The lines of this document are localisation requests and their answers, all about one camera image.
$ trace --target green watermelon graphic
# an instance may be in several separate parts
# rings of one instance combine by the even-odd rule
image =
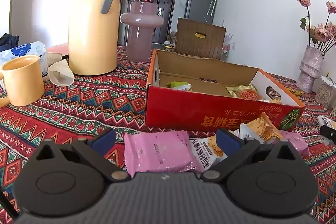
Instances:
[[[281,130],[289,130],[295,125],[299,117],[300,117],[300,110],[298,108],[293,109],[282,119],[279,128]]]

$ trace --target tablecloth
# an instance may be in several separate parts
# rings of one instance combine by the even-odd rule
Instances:
[[[113,127],[117,133],[116,143],[105,157],[123,168],[125,133],[169,130],[149,128],[144,124],[149,62],[128,61],[124,47],[118,47],[117,54],[117,68],[113,72],[88,77],[76,75],[75,82],[69,87],[58,87],[46,81],[45,93],[40,100],[25,107],[8,105],[0,109],[0,185],[16,208],[13,182],[43,139],[52,138],[58,144],[71,143],[78,137],[92,138]],[[294,80],[273,77],[297,90]],[[304,160],[319,184],[316,218],[321,223],[332,224],[336,221],[336,148],[324,146],[320,141],[317,120],[318,115],[331,115],[313,95],[302,92],[298,97],[306,110],[294,131],[303,136],[311,152],[311,156]],[[197,138],[213,134],[189,132],[190,137]],[[0,210],[0,222],[11,222],[3,209]]]

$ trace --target pink snack package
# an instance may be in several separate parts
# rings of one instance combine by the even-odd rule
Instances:
[[[305,140],[301,137],[299,133],[288,132],[280,130],[281,135],[284,139],[289,140],[294,148],[301,154],[309,156],[309,148]]]
[[[187,131],[125,134],[127,172],[184,172],[202,168],[191,152]]]

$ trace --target yellow mug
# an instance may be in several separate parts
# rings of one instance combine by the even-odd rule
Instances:
[[[11,103],[15,106],[26,106],[44,93],[44,84],[37,55],[25,55],[4,63],[0,69],[0,80],[3,79],[7,97],[0,99],[0,107]]]

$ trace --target pink vase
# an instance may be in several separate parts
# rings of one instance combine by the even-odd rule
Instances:
[[[151,57],[154,29],[164,24],[157,16],[158,5],[150,2],[134,1],[130,13],[122,14],[120,22],[128,24],[126,56],[133,62],[146,62]]]
[[[315,47],[307,45],[300,65],[300,76],[296,86],[307,93],[311,93],[314,81],[321,76],[321,66],[325,54]]]

